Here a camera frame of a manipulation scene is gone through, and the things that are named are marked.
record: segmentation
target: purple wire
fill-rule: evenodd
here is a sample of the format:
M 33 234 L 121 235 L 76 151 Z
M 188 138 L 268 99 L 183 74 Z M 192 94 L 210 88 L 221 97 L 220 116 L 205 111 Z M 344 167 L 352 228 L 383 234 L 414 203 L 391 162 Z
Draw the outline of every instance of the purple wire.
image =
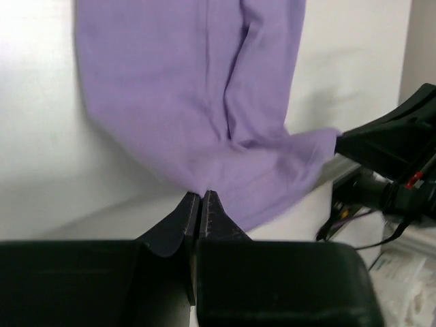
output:
M 342 225 L 345 225 L 346 223 L 349 223 L 349 222 L 351 222 L 351 221 L 353 221 L 355 219 L 359 219 L 359 218 L 365 217 L 365 216 L 370 215 L 371 213 L 374 213 L 374 212 L 375 212 L 374 210 L 369 210 L 369 211 L 367 211 L 365 213 L 360 213 L 359 215 L 354 215 L 354 216 L 352 216 L 350 218 L 341 219 L 341 220 L 337 221 L 336 223 L 334 223 L 332 225 L 332 228 L 341 227 Z

